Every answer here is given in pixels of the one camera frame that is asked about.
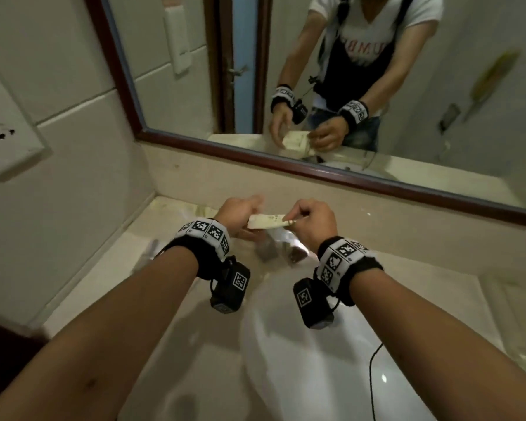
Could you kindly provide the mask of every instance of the hand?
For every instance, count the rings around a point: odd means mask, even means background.
[[[220,207],[214,219],[222,226],[226,226],[231,237],[247,241],[259,241],[263,239],[263,231],[249,231],[245,229],[247,220],[252,214],[259,212],[263,203],[263,196],[253,195],[248,199],[228,198]]]
[[[315,199],[298,200],[283,220],[296,220],[289,229],[315,254],[324,240],[337,236],[335,214],[329,205]]]
[[[308,133],[309,144],[318,152],[329,152],[341,146],[349,133],[349,124],[343,117],[333,117]]]
[[[288,129],[292,126],[292,109],[288,107],[285,102],[281,102],[275,105],[273,108],[273,119],[269,124],[269,131],[271,137],[279,148],[284,149],[283,137],[281,137],[281,126],[286,125]]]

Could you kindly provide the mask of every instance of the wristband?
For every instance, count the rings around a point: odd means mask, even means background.
[[[349,133],[357,128],[357,125],[368,118],[368,107],[358,100],[351,100],[339,110],[341,115],[349,124]]]
[[[359,272],[379,268],[376,255],[352,239],[334,236],[325,240],[318,249],[320,265],[314,270],[314,279],[322,281],[332,295],[347,306],[354,306],[349,292],[351,279]]]
[[[290,86],[287,84],[281,84],[276,88],[273,98],[271,100],[271,112],[273,112],[275,105],[281,102],[285,102],[291,109],[294,108],[294,105],[296,103],[295,94],[290,88]]]
[[[191,251],[198,262],[197,276],[210,281],[222,275],[223,263],[230,250],[230,236],[225,226],[214,219],[197,217],[184,225],[158,255],[174,246]]]

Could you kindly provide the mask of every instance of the jeans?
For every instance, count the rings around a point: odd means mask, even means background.
[[[335,112],[313,108],[306,120],[306,129],[315,130],[321,123],[339,116]],[[350,148],[370,150],[378,152],[378,128],[380,127],[380,117],[367,118],[357,125],[357,129],[347,134],[343,139],[343,146]]]

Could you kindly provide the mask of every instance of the electrical outlet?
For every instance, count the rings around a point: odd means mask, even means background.
[[[0,82],[0,175],[39,154],[44,146]]]

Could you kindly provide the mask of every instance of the blue door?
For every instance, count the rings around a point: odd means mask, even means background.
[[[232,0],[236,133],[253,133],[258,0]]]

